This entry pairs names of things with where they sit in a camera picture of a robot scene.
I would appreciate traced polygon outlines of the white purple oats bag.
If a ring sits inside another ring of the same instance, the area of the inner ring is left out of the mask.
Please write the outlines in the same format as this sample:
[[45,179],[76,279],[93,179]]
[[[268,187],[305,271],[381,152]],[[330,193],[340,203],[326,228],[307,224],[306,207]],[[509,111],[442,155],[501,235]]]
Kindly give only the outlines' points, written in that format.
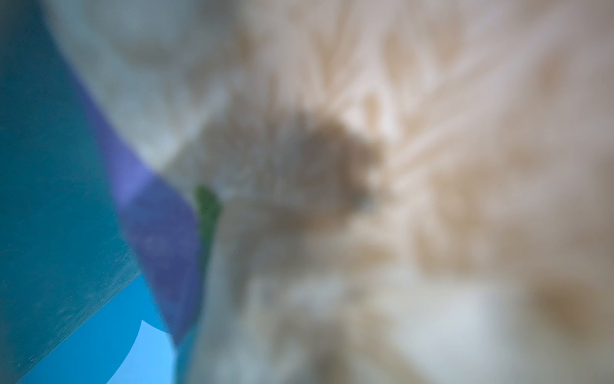
[[610,383],[610,1],[45,1],[222,204],[189,383]]

